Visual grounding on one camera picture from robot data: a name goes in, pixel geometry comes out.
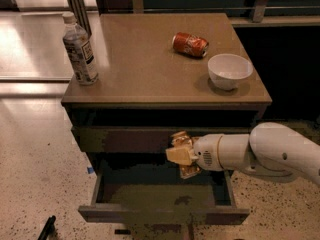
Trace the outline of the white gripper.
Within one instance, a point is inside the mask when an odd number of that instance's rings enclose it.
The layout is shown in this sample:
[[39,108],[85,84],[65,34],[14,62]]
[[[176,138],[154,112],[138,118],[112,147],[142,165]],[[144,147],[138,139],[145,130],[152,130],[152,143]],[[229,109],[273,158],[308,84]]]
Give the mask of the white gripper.
[[193,145],[168,148],[166,157],[170,162],[189,166],[197,160],[197,164],[204,170],[222,171],[219,161],[219,144],[222,134],[208,134],[200,137]]

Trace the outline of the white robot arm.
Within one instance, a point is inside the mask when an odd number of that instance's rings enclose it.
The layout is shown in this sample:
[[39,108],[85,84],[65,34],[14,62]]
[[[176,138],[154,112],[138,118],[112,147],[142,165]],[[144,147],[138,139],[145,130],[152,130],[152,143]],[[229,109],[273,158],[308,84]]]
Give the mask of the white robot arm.
[[320,184],[320,146],[293,129],[274,122],[261,123],[247,134],[172,136],[169,161],[189,178],[201,170],[236,170],[265,180],[290,182],[303,177]]

